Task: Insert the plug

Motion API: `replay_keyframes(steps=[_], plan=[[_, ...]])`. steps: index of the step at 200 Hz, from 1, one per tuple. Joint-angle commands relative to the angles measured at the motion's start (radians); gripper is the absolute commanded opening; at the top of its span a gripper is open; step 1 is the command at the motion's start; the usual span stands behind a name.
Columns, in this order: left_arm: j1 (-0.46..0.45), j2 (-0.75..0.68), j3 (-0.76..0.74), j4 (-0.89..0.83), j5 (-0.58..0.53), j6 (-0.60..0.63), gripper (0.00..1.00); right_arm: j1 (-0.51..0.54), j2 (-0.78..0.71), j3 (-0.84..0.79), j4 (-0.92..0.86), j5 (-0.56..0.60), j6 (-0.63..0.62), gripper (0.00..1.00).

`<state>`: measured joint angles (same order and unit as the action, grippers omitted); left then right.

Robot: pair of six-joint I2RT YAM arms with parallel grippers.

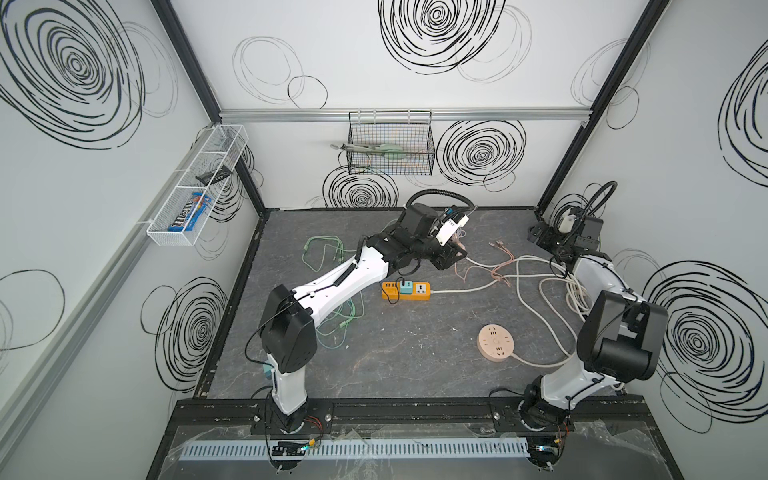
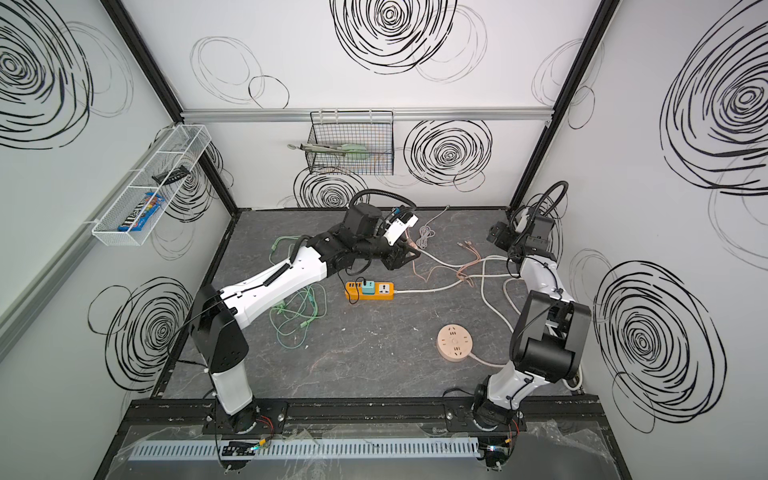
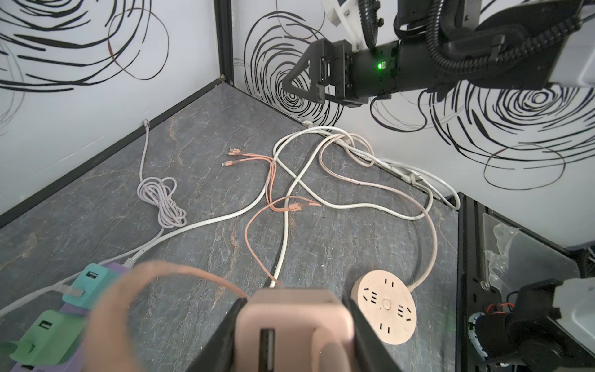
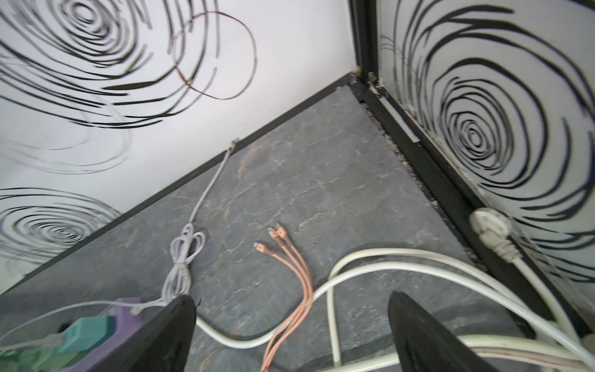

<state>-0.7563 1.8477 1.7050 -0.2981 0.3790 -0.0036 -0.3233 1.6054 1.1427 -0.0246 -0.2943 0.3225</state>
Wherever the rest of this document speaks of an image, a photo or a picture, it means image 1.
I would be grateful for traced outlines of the orange power strip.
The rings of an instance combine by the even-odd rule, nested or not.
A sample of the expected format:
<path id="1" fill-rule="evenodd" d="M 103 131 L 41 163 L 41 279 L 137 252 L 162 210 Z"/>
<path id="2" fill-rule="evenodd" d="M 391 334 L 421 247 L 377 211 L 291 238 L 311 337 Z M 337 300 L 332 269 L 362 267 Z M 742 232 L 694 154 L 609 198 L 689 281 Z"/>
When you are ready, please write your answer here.
<path id="1" fill-rule="evenodd" d="M 391 304 L 400 301 L 427 301 L 432 296 L 428 282 L 383 282 L 381 289 L 382 298 Z"/>

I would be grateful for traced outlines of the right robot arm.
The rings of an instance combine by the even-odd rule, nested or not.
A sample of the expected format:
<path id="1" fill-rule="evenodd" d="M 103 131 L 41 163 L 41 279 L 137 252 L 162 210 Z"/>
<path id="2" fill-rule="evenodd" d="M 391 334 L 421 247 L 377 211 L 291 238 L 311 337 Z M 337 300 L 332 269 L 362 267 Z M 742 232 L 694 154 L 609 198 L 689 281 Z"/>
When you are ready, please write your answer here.
<path id="1" fill-rule="evenodd" d="M 574 353 L 526 387 L 519 412 L 533 431 L 560 426 L 588 396 L 647 380 L 656 370 L 668 313 L 634 291 L 599 250 L 603 221 L 597 212 L 617 187 L 608 181 L 585 203 L 559 209 L 549 222 L 529 231 L 530 239 L 563 267 L 565 279 L 576 282 L 577 295 L 585 300 L 576 307 L 585 320 Z"/>

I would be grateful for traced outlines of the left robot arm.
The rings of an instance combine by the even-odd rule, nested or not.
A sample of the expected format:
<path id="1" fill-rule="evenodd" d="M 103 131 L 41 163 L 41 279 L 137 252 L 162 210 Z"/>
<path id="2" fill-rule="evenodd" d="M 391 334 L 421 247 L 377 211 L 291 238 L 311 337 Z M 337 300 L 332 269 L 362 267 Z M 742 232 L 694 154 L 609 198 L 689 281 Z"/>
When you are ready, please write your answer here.
<path id="1" fill-rule="evenodd" d="M 412 262 L 427 260 L 446 270 L 464 259 L 467 252 L 454 235 L 475 210 L 476 204 L 461 194 L 421 190 L 406 201 L 394 223 L 363 235 L 354 255 L 341 265 L 304 285 L 272 289 L 255 333 L 271 368 L 266 405 L 280 430 L 297 432 L 308 416 L 306 366 L 317 352 L 317 327 L 323 320 Z"/>

